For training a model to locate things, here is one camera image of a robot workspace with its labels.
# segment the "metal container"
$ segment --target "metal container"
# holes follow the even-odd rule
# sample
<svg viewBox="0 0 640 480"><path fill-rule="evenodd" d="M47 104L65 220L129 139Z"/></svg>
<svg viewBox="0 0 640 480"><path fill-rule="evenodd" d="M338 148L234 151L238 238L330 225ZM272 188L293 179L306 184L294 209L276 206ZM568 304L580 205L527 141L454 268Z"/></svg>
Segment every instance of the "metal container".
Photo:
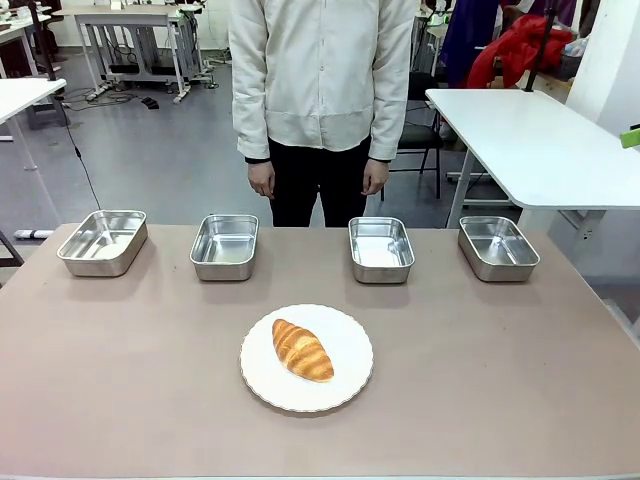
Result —
<svg viewBox="0 0 640 480"><path fill-rule="evenodd" d="M404 283L415 262L403 223L360 217L349 222L353 274L360 283Z"/></svg>
<svg viewBox="0 0 640 480"><path fill-rule="evenodd" d="M253 215L209 215L191 249L200 280L241 281L253 273L258 219Z"/></svg>
<svg viewBox="0 0 640 480"><path fill-rule="evenodd" d="M508 218L461 218L458 243L473 272L485 282L524 282L540 263L540 256Z"/></svg>
<svg viewBox="0 0 640 480"><path fill-rule="evenodd" d="M119 277L147 239L147 216L134 210L98 210L90 214L58 250L78 277Z"/></svg>

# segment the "black pole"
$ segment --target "black pole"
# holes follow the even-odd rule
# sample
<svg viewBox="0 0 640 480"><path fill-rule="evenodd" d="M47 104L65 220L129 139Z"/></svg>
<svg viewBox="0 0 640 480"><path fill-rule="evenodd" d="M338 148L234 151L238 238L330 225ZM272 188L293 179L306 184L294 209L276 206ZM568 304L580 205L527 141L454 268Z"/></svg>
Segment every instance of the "black pole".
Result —
<svg viewBox="0 0 640 480"><path fill-rule="evenodd" d="M540 64L542 63L542 59L544 58L544 51L547 48L547 43L549 43L549 37L551 36L551 29L553 28L553 22L555 22L556 15L558 14L558 0L551 0L549 4L549 8L547 8L547 24L545 25L544 35L542 36L542 43L540 43L540 49L538 50L538 54L536 55L536 61L533 64L533 68L529 72L529 80L527 80L527 86L525 87L525 92L533 92L533 82L538 76L538 72L540 71Z"/></svg>
<svg viewBox="0 0 640 480"><path fill-rule="evenodd" d="M31 10L31 20L33 21L33 30L35 31L36 40L38 41L40 51L42 52L42 63L44 63L44 68L47 70L49 80L53 82L56 80L56 74L53 71L53 65L51 65L51 57L49 56L49 44L47 43L45 35L42 33L42 24L38 19L38 7L36 6L36 2L29 2L29 10Z"/></svg>

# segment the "white plate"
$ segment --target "white plate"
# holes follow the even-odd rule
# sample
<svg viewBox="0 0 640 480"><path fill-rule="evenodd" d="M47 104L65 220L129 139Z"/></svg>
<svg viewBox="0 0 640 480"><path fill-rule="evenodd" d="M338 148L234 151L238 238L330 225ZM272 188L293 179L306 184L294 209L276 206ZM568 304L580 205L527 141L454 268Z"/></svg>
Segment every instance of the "white plate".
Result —
<svg viewBox="0 0 640 480"><path fill-rule="evenodd" d="M291 373L273 347L271 328L279 318L311 331L333 364L334 376L316 383ZM323 305L291 305L270 313L249 331L240 350L242 377L264 401L294 412L318 412L353 398L373 369L373 349L352 317Z"/></svg>

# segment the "red jacket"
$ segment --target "red jacket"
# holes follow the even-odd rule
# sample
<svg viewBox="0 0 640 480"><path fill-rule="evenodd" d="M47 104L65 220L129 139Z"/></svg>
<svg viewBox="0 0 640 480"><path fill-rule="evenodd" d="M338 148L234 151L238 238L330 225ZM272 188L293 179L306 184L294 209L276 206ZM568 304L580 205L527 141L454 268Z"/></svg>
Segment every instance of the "red jacket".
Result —
<svg viewBox="0 0 640 480"><path fill-rule="evenodd" d="M467 79L467 88L487 88L487 84L496 78L493 68L496 57L502 60L505 88L514 86L525 70L533 68L546 23L546 18L537 15L524 15L516 20L504 35L490 43L476 58ZM551 30L540 69L557 66L562 50L572 40L570 32Z"/></svg>

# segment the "bread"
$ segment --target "bread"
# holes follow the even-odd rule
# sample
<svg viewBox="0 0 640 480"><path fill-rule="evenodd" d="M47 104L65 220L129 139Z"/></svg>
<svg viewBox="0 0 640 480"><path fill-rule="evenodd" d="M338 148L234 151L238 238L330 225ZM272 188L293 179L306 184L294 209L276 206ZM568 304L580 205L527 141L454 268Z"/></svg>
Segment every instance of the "bread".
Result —
<svg viewBox="0 0 640 480"><path fill-rule="evenodd" d="M314 382L333 378L331 359L309 330L278 319L273 322L272 333L278 358L291 372Z"/></svg>

